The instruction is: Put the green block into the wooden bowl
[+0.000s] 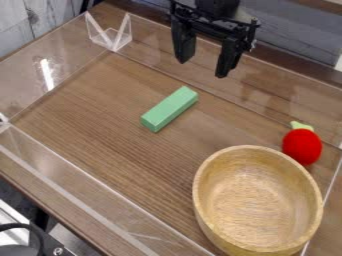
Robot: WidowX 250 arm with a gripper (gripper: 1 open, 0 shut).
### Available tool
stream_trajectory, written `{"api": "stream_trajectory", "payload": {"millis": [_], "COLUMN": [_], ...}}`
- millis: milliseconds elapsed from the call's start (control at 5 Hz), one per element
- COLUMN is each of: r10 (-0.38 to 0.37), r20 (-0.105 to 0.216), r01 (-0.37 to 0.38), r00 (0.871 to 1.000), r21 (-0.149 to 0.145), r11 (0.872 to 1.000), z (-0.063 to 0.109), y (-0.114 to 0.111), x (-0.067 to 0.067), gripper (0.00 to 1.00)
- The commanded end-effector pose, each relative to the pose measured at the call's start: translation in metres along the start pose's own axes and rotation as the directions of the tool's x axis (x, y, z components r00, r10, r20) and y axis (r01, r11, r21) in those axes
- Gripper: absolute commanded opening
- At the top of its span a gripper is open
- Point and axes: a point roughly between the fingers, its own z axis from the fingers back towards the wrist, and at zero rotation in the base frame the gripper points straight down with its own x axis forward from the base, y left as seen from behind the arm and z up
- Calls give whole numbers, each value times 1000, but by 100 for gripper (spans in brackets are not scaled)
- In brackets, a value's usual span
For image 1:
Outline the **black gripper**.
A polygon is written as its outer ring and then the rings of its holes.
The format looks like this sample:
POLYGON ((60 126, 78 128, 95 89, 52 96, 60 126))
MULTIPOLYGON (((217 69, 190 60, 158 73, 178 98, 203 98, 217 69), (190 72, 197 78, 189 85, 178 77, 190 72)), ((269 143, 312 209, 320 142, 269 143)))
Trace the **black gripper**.
POLYGON ((215 76, 225 78, 244 51, 256 47, 261 21, 241 7, 241 0, 170 0, 174 54, 185 64, 195 54, 197 34, 223 41, 215 76))

